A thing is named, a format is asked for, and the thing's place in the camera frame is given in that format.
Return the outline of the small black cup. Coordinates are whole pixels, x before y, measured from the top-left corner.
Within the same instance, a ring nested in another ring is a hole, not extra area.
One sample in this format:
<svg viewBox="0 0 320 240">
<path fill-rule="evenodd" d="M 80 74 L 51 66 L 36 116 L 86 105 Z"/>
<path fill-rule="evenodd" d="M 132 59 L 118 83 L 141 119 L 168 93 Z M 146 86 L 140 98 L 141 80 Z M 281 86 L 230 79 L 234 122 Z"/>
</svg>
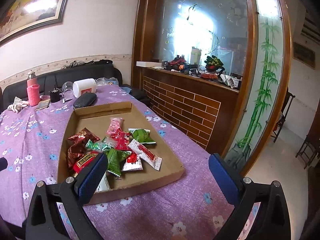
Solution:
<svg viewBox="0 0 320 240">
<path fill-rule="evenodd" d="M 54 88 L 49 92 L 51 103 L 59 102 L 62 99 L 62 92 L 58 88 Z"/>
</svg>

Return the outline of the white plastic jar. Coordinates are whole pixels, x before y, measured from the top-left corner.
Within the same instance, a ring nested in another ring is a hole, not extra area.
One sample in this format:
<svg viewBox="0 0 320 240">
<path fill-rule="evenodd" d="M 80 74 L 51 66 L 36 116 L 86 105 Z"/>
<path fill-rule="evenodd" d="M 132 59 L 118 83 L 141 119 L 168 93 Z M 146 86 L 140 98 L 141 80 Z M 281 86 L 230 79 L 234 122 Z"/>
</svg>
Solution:
<svg viewBox="0 0 320 240">
<path fill-rule="evenodd" d="M 76 98 L 85 93 L 95 93 L 97 84 L 95 79 L 83 79 L 73 82 L 73 94 Z"/>
</svg>

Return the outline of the small green snack packet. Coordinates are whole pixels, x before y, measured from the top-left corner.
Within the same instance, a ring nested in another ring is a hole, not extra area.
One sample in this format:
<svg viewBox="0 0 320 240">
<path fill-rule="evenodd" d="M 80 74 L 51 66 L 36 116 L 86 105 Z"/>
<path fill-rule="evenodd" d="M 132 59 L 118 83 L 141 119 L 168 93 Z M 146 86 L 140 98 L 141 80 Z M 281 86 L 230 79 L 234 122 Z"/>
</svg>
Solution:
<svg viewBox="0 0 320 240">
<path fill-rule="evenodd" d="M 132 138 L 143 145 L 155 145 L 156 142 L 150 137 L 151 131 L 143 128 L 129 128 Z"/>
</svg>

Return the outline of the pink marshmallow packet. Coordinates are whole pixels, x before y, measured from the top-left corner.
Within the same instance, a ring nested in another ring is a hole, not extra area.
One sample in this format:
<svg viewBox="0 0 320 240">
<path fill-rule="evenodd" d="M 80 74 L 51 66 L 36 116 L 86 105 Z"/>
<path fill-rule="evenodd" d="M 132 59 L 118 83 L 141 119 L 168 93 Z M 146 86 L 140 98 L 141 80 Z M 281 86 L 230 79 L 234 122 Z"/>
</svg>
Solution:
<svg viewBox="0 0 320 240">
<path fill-rule="evenodd" d="M 107 135 L 113 135 L 118 129 L 121 129 L 124 119 L 120 117 L 110 118 L 110 125 L 106 131 Z"/>
</svg>

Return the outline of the large green snack packet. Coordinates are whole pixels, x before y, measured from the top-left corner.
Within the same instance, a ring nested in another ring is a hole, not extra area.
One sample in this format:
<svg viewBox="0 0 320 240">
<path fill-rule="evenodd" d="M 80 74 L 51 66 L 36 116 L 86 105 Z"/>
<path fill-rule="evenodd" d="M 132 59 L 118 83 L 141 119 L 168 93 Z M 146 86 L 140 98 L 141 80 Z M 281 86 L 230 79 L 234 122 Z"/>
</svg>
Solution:
<svg viewBox="0 0 320 240">
<path fill-rule="evenodd" d="M 120 163 L 126 160 L 131 155 L 131 151 L 120 151 L 114 148 L 111 148 L 107 153 L 108 165 L 107 172 L 120 177 Z"/>
</svg>

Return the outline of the dark red snack packet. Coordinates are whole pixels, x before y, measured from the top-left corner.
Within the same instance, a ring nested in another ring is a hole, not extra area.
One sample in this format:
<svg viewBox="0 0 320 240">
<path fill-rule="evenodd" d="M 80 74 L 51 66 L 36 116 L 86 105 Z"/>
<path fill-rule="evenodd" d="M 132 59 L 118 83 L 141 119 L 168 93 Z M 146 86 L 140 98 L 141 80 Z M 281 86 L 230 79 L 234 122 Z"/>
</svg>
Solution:
<svg viewBox="0 0 320 240">
<path fill-rule="evenodd" d="M 86 154 L 86 144 L 81 142 L 74 143 L 67 152 L 68 169 L 71 171 L 74 164 Z"/>
<path fill-rule="evenodd" d="M 100 138 L 89 131 L 87 128 L 83 128 L 80 132 L 69 137 L 67 140 L 72 141 L 76 144 L 87 144 L 89 140 L 91 142 L 97 142 L 100 140 Z"/>
</svg>

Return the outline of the dark wooden side chair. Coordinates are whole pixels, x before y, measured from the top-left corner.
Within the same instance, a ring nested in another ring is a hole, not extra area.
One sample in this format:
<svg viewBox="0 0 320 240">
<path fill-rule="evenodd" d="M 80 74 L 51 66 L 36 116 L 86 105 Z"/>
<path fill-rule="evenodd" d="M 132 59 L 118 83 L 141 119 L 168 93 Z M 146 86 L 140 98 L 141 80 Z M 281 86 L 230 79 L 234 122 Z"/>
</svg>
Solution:
<svg viewBox="0 0 320 240">
<path fill-rule="evenodd" d="M 281 133 L 281 130 L 282 130 L 282 128 L 284 126 L 284 123 L 286 121 L 286 117 L 288 115 L 289 109 L 290 109 L 291 104 L 293 102 L 293 99 L 295 97 L 296 96 L 293 95 L 292 93 L 290 93 L 289 89 L 287 88 L 285 99 L 284 99 L 284 103 L 283 103 L 283 106 L 282 106 L 281 111 L 280 111 L 279 120 L 275 124 L 274 129 L 272 131 L 271 137 L 273 138 L 273 142 L 276 142 L 276 140 L 278 139 L 278 137 L 279 137 L 279 135 Z"/>
</svg>

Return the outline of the folded notebook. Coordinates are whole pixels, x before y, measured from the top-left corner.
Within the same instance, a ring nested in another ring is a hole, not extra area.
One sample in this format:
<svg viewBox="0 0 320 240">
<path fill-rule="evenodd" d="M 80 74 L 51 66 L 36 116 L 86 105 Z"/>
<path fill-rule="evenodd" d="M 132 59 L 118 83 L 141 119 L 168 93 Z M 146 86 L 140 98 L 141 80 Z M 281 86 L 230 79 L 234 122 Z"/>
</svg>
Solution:
<svg viewBox="0 0 320 240">
<path fill-rule="evenodd" d="M 49 107 L 50 105 L 50 96 L 49 95 L 41 95 L 40 101 L 35 107 L 35 111 L 40 111 L 42 109 L 45 109 Z"/>
</svg>

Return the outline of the pink knitted thermos bottle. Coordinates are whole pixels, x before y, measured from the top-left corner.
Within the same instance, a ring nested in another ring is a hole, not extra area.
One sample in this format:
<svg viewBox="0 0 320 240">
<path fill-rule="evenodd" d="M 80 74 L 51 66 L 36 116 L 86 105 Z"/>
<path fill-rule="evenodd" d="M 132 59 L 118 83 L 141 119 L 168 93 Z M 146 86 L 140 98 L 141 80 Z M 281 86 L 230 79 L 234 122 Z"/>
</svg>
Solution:
<svg viewBox="0 0 320 240">
<path fill-rule="evenodd" d="M 30 106 L 36 106 L 40 102 L 40 85 L 33 70 L 28 73 L 27 96 Z"/>
</svg>

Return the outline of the clear green candy wrapper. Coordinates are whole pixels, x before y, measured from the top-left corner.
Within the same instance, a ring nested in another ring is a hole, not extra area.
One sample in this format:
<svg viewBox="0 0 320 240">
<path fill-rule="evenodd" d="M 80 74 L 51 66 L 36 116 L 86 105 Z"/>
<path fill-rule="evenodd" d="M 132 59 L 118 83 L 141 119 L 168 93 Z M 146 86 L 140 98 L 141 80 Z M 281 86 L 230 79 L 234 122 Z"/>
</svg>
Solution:
<svg viewBox="0 0 320 240">
<path fill-rule="evenodd" d="M 106 152 L 110 151 L 112 148 L 116 147 L 116 142 L 112 139 L 104 138 L 102 141 L 93 142 L 89 140 L 86 144 L 86 149 L 95 151 L 95 152 Z"/>
</svg>

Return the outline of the clear glass jar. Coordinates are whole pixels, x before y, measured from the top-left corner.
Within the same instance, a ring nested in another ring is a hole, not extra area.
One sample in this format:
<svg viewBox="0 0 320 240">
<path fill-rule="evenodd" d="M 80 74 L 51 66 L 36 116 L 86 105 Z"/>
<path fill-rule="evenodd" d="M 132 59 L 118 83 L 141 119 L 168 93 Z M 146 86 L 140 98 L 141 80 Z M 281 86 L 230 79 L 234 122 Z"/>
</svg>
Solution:
<svg viewBox="0 0 320 240">
<path fill-rule="evenodd" d="M 73 83 L 71 81 L 67 81 L 62 85 L 63 98 L 65 100 L 71 100 L 74 96 L 73 92 Z"/>
</svg>

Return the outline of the red sesame candy packet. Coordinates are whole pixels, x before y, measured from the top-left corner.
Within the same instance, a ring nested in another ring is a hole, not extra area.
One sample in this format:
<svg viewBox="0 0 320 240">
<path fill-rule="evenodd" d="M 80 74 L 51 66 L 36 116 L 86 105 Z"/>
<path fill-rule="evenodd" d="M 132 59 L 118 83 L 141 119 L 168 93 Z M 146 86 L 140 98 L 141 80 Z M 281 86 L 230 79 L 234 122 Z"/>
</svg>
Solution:
<svg viewBox="0 0 320 240">
<path fill-rule="evenodd" d="M 81 170 L 85 167 L 87 167 L 98 155 L 98 152 L 91 152 L 86 155 L 84 155 L 82 158 L 80 158 L 73 166 L 73 170 L 75 173 L 79 174 Z"/>
</svg>

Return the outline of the framed horse painting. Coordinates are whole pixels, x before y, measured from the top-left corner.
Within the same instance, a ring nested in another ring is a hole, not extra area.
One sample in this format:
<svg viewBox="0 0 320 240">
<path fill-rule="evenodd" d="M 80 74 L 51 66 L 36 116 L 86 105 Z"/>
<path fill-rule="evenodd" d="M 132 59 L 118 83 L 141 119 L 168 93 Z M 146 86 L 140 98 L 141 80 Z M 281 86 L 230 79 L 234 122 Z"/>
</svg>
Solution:
<svg viewBox="0 0 320 240">
<path fill-rule="evenodd" d="M 1 14 L 1 44 L 29 31 L 62 22 L 67 0 L 15 0 Z"/>
</svg>

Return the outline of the red white jerky sachet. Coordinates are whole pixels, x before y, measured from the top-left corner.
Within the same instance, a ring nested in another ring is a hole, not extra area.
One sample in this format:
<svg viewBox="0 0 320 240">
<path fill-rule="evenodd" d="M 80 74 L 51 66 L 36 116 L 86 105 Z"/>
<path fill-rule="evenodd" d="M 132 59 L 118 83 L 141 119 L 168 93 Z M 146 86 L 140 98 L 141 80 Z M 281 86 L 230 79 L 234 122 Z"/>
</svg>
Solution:
<svg viewBox="0 0 320 240">
<path fill-rule="evenodd" d="M 151 167 L 159 171 L 162 164 L 162 158 L 153 154 L 148 148 L 135 139 L 128 144 L 129 149 L 135 152 L 141 159 L 146 161 Z"/>
</svg>

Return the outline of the purple floral tablecloth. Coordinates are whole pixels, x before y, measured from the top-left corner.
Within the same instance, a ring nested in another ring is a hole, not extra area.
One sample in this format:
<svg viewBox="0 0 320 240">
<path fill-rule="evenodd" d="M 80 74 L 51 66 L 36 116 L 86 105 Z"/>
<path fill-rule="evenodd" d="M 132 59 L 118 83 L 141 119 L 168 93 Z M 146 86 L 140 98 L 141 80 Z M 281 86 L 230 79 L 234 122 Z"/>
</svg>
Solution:
<svg viewBox="0 0 320 240">
<path fill-rule="evenodd" d="M 143 103 L 117 86 L 97 91 L 98 104 L 131 101 L 179 157 L 185 168 L 176 182 L 85 211 L 104 239 L 212 239 L 233 211 L 208 167 L 208 153 Z M 11 224 L 25 220 L 36 183 L 56 183 L 58 158 L 73 104 L 54 103 L 36 111 L 1 114 L 1 216 Z"/>
</svg>

